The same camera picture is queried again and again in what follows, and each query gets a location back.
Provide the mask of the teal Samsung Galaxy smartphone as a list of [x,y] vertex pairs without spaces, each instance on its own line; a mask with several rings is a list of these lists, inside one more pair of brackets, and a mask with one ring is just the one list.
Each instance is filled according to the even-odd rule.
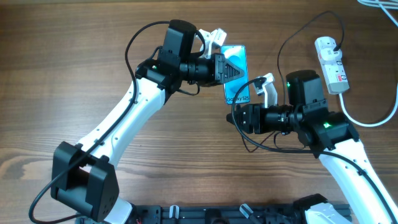
[[244,71],[243,77],[224,84],[225,102],[227,105],[231,105],[236,92],[249,81],[246,48],[244,45],[223,45],[221,47],[221,53]]

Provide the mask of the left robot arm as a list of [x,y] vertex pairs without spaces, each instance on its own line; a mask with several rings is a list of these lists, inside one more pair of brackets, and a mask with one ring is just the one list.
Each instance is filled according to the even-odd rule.
[[182,82],[199,88],[241,78],[244,71],[221,53],[193,52],[201,32],[182,20],[167,22],[164,43],[136,69],[122,100],[87,136],[62,142],[53,154],[51,197],[76,216],[98,223],[133,223],[133,204],[119,196],[118,163],[146,121],[180,91]]

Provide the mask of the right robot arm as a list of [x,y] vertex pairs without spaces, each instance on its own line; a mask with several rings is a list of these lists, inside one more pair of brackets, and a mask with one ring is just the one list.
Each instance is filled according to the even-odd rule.
[[313,70],[299,70],[286,79],[288,105],[232,105],[227,121],[257,147],[262,144],[252,140],[250,134],[297,133],[303,149],[274,146],[268,150],[313,154],[336,180],[359,222],[397,223],[397,205],[375,173],[347,115],[328,109],[320,76]]

